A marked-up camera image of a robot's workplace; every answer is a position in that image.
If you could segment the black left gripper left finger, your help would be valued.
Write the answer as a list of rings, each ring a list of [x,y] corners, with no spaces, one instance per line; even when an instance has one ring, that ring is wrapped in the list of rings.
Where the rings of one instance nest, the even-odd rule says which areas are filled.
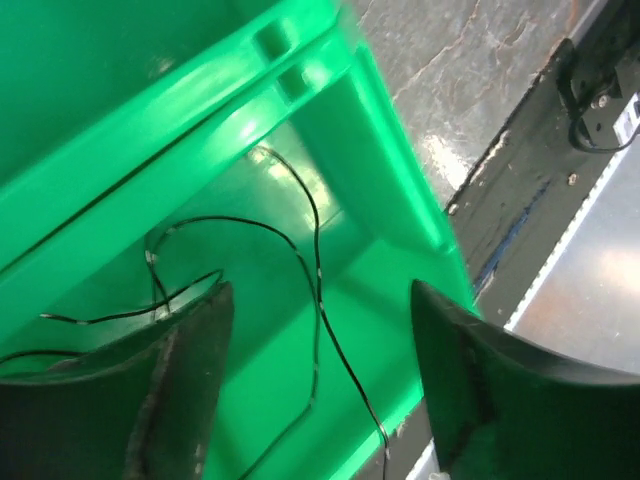
[[[234,320],[212,286],[173,316],[1,380],[5,479],[199,479]]]

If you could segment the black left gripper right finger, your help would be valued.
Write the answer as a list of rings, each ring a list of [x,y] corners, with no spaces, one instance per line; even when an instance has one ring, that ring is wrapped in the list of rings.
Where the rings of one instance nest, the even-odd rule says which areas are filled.
[[[441,470],[453,479],[636,479],[639,377],[487,323],[430,286],[410,290]]]

